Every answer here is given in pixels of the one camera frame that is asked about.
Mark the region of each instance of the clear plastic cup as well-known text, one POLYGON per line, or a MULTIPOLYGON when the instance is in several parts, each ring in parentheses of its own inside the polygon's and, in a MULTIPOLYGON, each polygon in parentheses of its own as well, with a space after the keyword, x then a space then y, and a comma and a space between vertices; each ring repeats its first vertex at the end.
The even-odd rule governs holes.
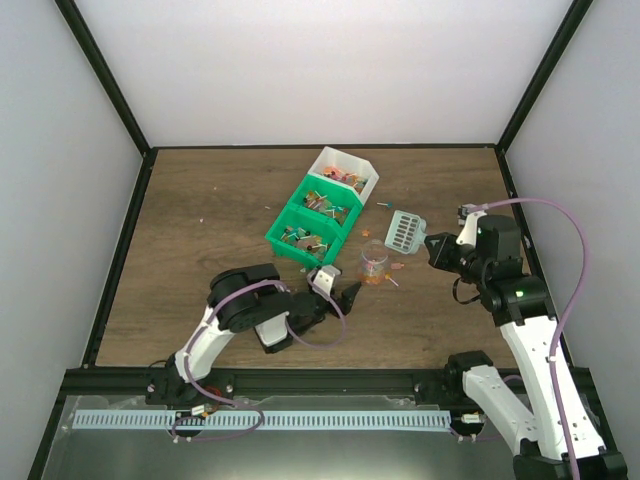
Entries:
POLYGON ((380 285, 389 270, 387 247, 380 240, 370 240, 362 247, 360 281, 365 285, 380 285))

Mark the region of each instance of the cable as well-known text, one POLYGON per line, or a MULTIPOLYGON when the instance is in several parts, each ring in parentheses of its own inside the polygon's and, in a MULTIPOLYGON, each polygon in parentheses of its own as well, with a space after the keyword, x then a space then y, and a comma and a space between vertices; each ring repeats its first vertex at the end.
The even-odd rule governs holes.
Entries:
POLYGON ((549 347, 549 373, 551 374, 551 383, 553 385, 553 393, 556 398, 556 404, 558 406, 558 413, 560 414, 560 423, 562 424, 562 433, 564 434, 565 442, 567 444, 567 453, 569 455, 569 464, 571 465, 571 475, 574 480, 580 480, 580 470, 578 468, 578 460, 576 459, 576 452, 573 448, 573 442, 571 440, 571 432, 569 430, 569 422, 567 420, 567 414, 564 409, 564 403, 562 401, 562 394, 560 393, 560 383, 558 382, 558 372, 556 369, 556 350, 558 349, 558 344, 560 343, 560 337, 562 332, 564 331, 564 327, 567 324, 567 320, 569 318, 569 314, 573 310, 573 307, 576 303, 576 300, 584 290, 584 282, 587 278, 591 267, 591 259, 589 258, 589 243, 587 242, 587 237, 584 233, 582 227, 578 224, 578 221, 575 217, 566 210, 563 206, 552 202, 551 200, 545 200, 542 198, 512 198, 509 200, 501 200, 499 202, 493 203, 485 203, 484 205, 478 205, 476 207, 472 207, 469 209, 469 213, 478 212, 481 210, 489 210, 495 207, 501 207, 504 205, 512 205, 514 203, 542 203, 544 205, 549 205, 554 207, 556 210, 559 210, 564 214, 565 217, 569 219, 569 221, 573 224, 578 235, 580 236, 580 243, 582 243, 582 271, 580 272, 580 278, 578 279, 578 284, 576 285, 576 289, 573 291, 567 306, 564 309, 564 312, 560 316, 558 320, 558 326, 553 332, 553 337, 551 338, 551 346, 549 347))
POLYGON ((289 332, 289 335, 291 335, 293 338, 295 338, 298 342, 300 342, 301 344, 309 347, 309 348, 315 348, 315 349, 319 349, 319 350, 324 350, 327 348, 333 348, 335 347, 337 344, 339 344, 342 339, 344 338, 344 336, 347 333, 347 318, 344 316, 344 313, 342 313, 342 310, 340 310, 340 307, 338 306, 338 304, 333 300, 333 298, 331 298, 331 295, 327 295, 325 292, 323 292, 322 290, 320 290, 318 287, 316 287, 313 284, 313 274, 314 271, 312 270, 311 272, 309 272, 307 274, 307 283, 309 283, 309 286, 311 287, 311 289, 316 292, 318 295, 320 295, 322 298, 324 298, 327 302, 329 302, 329 304, 333 307, 333 309, 336 311, 336 313, 338 314, 338 318, 340 319, 340 323, 342 325, 342 331, 340 332, 340 336, 337 338, 337 340, 328 343, 326 345, 319 345, 317 343, 309 343, 305 340, 303 340, 302 338, 300 338, 300 336, 298 334, 296 334, 291 326, 289 325, 289 322, 285 322, 285 325, 287 327, 287 331, 289 332))
MULTIPOLYGON (((333 347, 333 346, 337 345, 342 340, 342 338, 344 337, 344 335, 346 333, 346 330, 347 330, 347 322, 346 322, 346 318, 345 318, 344 314, 340 310, 340 307, 331 298, 331 296, 330 295, 326 295, 324 292, 316 289, 316 287, 313 285, 313 283, 311 281, 311 274, 312 273, 313 272, 310 272, 309 275, 307 275, 307 281, 311 285, 311 288, 316 293, 318 293, 322 298, 324 298, 325 300, 327 300, 331 304, 331 306, 335 309, 336 313, 338 314, 338 317, 340 318, 340 321, 342 322, 342 333, 341 333, 340 337, 338 338, 338 340, 336 340, 335 342, 330 343, 328 345, 314 345, 314 344, 311 344, 311 343, 303 341, 300 338, 300 336, 296 335, 291 330, 291 327, 289 326, 289 324, 287 322, 285 322, 285 325, 287 327, 287 331, 291 334, 291 336, 293 338, 295 338, 296 340, 298 340, 299 342, 301 342, 302 344, 307 345, 307 346, 312 347, 312 348, 330 348, 330 347, 333 347)), ((269 287, 269 286, 279 287, 283 291, 287 291, 287 292, 289 291, 289 288, 287 287, 287 285, 285 283, 279 281, 279 280, 263 280, 261 282, 254 283, 253 285, 249 285, 247 287, 241 288, 240 290, 237 290, 237 291, 233 292, 232 294, 227 295, 220 302, 218 302, 216 304, 216 306, 213 307, 213 309, 211 311, 211 314, 209 315, 209 318, 205 321, 205 323, 207 324, 207 326, 211 325, 213 323, 213 321, 215 320, 216 316, 218 315, 218 313, 220 312, 220 310, 222 309, 222 307, 224 307, 230 301, 238 298, 241 295, 244 295, 245 293, 253 292, 254 290, 258 290, 260 288, 269 287)), ((258 419, 258 422, 255 425, 247 428, 246 430, 242 430, 240 432, 232 433, 230 435, 224 435, 224 436, 221 436, 221 437, 206 437, 206 438, 195 438, 195 437, 192 438, 192 437, 189 437, 190 440, 187 440, 187 441, 192 442, 192 443, 193 442, 204 443, 204 442, 213 442, 213 441, 219 441, 219 440, 231 440, 232 438, 238 438, 238 437, 241 437, 243 435, 246 435, 247 433, 251 433, 251 432, 255 431, 265 421, 264 412, 262 410, 260 410, 259 408, 251 406, 251 405, 247 405, 247 404, 242 403, 242 402, 237 402, 235 400, 231 400, 229 398, 225 398, 223 396, 219 396, 219 395, 216 395, 214 393, 211 393, 211 392, 207 391, 206 389, 202 388, 198 384, 196 379, 193 377, 193 374, 191 373, 191 369, 189 367, 189 357, 191 356, 191 350, 193 349, 194 345, 196 344, 198 339, 202 336, 202 334, 207 330, 207 326, 200 327, 196 331, 196 333, 193 335, 193 337, 191 337, 191 340, 189 341, 189 343, 187 344, 187 347, 185 348, 183 366, 184 366, 185 374, 187 375, 187 379, 189 380, 189 383, 200 394, 202 394, 203 396, 205 396, 207 398, 210 398, 212 400, 216 400, 219 403, 226 403, 227 405, 235 406, 236 408, 239 408, 239 409, 255 411, 259 415, 259 419, 258 419)), ((179 441, 179 438, 180 438, 178 436, 178 433, 176 432, 176 428, 180 425, 180 423, 182 423, 183 421, 185 421, 188 418, 193 418, 193 417, 183 417, 181 419, 178 419, 178 420, 176 420, 176 422, 171 427, 171 433, 172 433, 174 442, 177 443, 179 441)))
POLYGON ((458 277, 456 278, 455 282, 453 282, 453 285, 451 286, 451 294, 453 295, 453 299, 458 302, 460 305, 469 305, 470 303, 473 303, 477 300, 480 300, 480 295, 476 295, 475 297, 471 297, 468 300, 460 300, 458 299, 458 284, 460 283, 460 280, 462 280, 462 277, 458 277))

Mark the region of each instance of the wooden floor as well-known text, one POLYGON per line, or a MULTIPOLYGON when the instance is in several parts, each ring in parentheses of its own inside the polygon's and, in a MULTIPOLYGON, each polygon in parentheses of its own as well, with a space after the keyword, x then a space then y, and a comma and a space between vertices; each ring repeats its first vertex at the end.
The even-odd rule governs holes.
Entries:
MULTIPOLYGON (((236 267, 274 262, 282 279, 305 288, 301 265, 273 256, 264 235, 320 150, 163 150, 159 153, 99 353, 99 365, 148 365, 180 349, 198 324, 210 280, 236 267)), ((370 160, 380 181, 335 264, 338 285, 356 280, 360 248, 384 240, 393 209, 426 218, 428 231, 458 232, 457 207, 506 198, 491 149, 347 150, 370 160)), ((296 344, 266 355, 253 333, 237 335, 217 366, 291 368, 441 368, 448 355, 484 349, 501 367, 515 362, 478 304, 451 297, 455 275, 427 264, 423 247, 391 282, 363 287, 348 317, 343 343, 331 350, 296 344)), ((461 297, 472 295, 463 286, 461 297)), ((306 335, 330 342, 334 317, 306 335)))

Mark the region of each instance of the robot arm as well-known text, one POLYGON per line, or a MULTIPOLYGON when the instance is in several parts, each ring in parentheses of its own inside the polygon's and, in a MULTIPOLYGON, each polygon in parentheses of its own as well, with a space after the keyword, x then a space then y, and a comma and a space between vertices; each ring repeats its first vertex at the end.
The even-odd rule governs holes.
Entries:
MULTIPOLYGON (((557 326, 544 282, 522 273, 520 229, 506 216, 470 214, 457 237, 427 236, 429 264, 475 284, 483 307, 518 364, 532 411, 511 392, 483 352, 452 355, 446 366, 452 385, 474 400, 506 440, 518 479, 570 478, 567 444, 549 371, 549 345, 557 326)), ((558 379, 582 478, 624 478, 624 461, 607 452, 588 419, 560 349, 558 379)))
POLYGON ((213 362, 236 333, 254 329, 264 351, 276 353, 293 343, 289 330, 301 336, 322 322, 327 313, 337 315, 327 298, 331 297, 347 315, 360 290, 360 283, 345 289, 341 297, 336 298, 333 292, 340 274, 330 265, 312 271, 308 277, 308 292, 293 294, 272 285, 258 287, 229 301, 212 319, 214 307, 223 299, 263 280, 280 279, 271 263, 228 270, 215 277, 210 284, 211 293, 202 320, 185 346, 167 360, 168 382, 162 392, 163 403, 191 403, 197 397, 184 371, 186 355, 189 355, 192 377, 200 380, 209 375, 213 362), (204 332, 197 335, 202 328, 204 332))

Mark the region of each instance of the small colored pin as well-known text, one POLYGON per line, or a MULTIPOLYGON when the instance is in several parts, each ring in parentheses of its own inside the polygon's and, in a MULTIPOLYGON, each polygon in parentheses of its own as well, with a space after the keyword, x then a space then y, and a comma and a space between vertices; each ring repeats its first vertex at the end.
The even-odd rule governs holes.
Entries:
POLYGON ((386 278, 387 280, 389 280, 391 283, 393 283, 396 287, 399 287, 400 285, 398 284, 398 282, 396 282, 393 278, 391 278, 391 274, 387 273, 384 278, 386 278))

